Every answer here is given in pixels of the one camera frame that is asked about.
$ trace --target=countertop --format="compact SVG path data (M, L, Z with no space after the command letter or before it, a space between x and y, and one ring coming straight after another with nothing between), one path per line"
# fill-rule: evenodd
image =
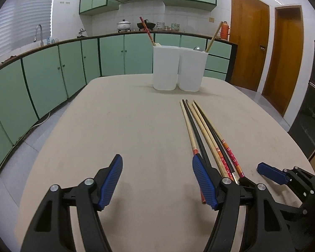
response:
M203 251L218 212L201 204L181 99L203 107L248 178L264 183L277 202L300 206L285 185L263 178L256 168L266 162L313 173L310 163L288 133L232 85L204 77L200 91L189 93L157 91L151 74L101 77L73 100L40 151L20 203L18 242L52 184L76 186L120 154L122 175L110 205L99 213L112 250ZM241 207L231 251L239 251L244 215ZM84 251L75 208L71 219L76 249Z
M76 42L76 41L80 41L80 40L84 40L84 39L95 39L95 38L103 38L103 37L109 37L109 36L116 36L116 35L126 35L126 34L139 34L139 33L146 33L145 31L130 31L130 32L121 32L121 33L111 33L111 34L105 34L105 35L99 35L99 36L92 36L92 37L81 37L81 38L73 38L73 39L68 39L65 41L61 41L58 43L53 43L50 45L44 45L42 47L38 47L32 50L29 50L27 52L24 52L20 55L14 56L10 59L5 60L3 63L0 64L0 69L4 68L5 66L11 64L14 61L17 61L25 56L28 56L32 53L38 52L40 50L46 49L46 48L50 48L53 46L57 46L63 43L72 43L72 42ZM205 36L205 35L200 35L200 34L193 34L193 33L184 33L184 32L174 32L174 31L152 31L151 33L164 33L164 34L177 34L177 35L186 35L186 36L194 36L194 37L200 37L200 38L205 38L205 39L211 39L209 36ZM231 45L237 45L235 43L229 42L229 41L225 41L222 39L215 39L215 41L218 42L222 42L222 43L228 43Z

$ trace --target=white plastic cup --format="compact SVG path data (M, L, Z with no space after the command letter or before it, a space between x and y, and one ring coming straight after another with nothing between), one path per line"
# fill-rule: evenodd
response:
M153 47L153 87L157 90L174 90L177 83L180 48Z
M181 90L189 92L199 91L207 63L207 54L204 51L181 48L177 81Z

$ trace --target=kitchen counter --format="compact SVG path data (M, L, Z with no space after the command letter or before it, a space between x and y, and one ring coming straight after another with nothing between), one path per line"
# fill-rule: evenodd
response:
M43 47L38 47L38 48L35 48L35 49L32 49L32 50L29 50L29 51L27 51L25 53L22 53L20 55L17 55L15 57L12 57L10 59L5 60L3 63L0 64L0 69L4 68L5 66L9 65L10 63L12 63L14 61L17 61L17 60L19 60L19 59L21 59L21 58L23 58L25 56L28 56L28 55L30 55L32 53L41 51L43 49L47 49L47 48L52 47L52 46L57 46L57 45L64 44L64 43L72 43L72 42L81 41L81 40L84 40L84 39L103 38L103 37L109 37L109 36L116 36L116 35L119 35L119 34L139 34L139 33L146 33L146 32L145 31L132 31L132 32L130 31L130 32L121 32L121 33L111 33L111 34L105 34L105 35L99 35L99 36L93 36L93 37L73 38L73 39L68 39L68 40L65 40L65 41L58 42L58 43L53 43L53 44L50 44L50 45L44 45ZM199 38L211 39L211 37L209 37L209 36L200 35L200 34L193 34L193 33L184 33L184 32L153 31L151 33L176 34L176 35L194 36L194 37L199 37ZM237 45L235 43L232 43L232 42L229 42L229 41L225 41L225 40L222 40L222 39L215 39L215 41L222 42L222 43L229 43L229 44L232 44L232 45Z
M218 212L201 204L182 98L201 104L248 178L264 183L277 202L301 204L287 186L263 178L256 168L266 162L313 173L310 163L266 111L227 82L204 77L200 91L189 93L157 91L151 74L101 77L74 99L40 151L20 203L18 242L52 184L76 186L120 154L122 175L110 205L99 212L112 250L203 251ZM241 207L231 251L239 251L244 214ZM75 208L71 219L76 249L84 251Z

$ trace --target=silver faucet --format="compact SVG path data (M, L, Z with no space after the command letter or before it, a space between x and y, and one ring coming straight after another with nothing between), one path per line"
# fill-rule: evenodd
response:
M37 36L37 29L40 27L41 29L41 46L43 46L43 31L42 31L42 26L40 24L37 25L36 27L36 33L35 33L35 38L34 38L34 43L36 43L36 36Z

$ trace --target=window blind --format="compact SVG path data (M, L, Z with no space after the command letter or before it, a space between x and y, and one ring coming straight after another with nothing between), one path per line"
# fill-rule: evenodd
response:
M50 37L52 0L7 0L0 9L0 56L32 43L38 24Z

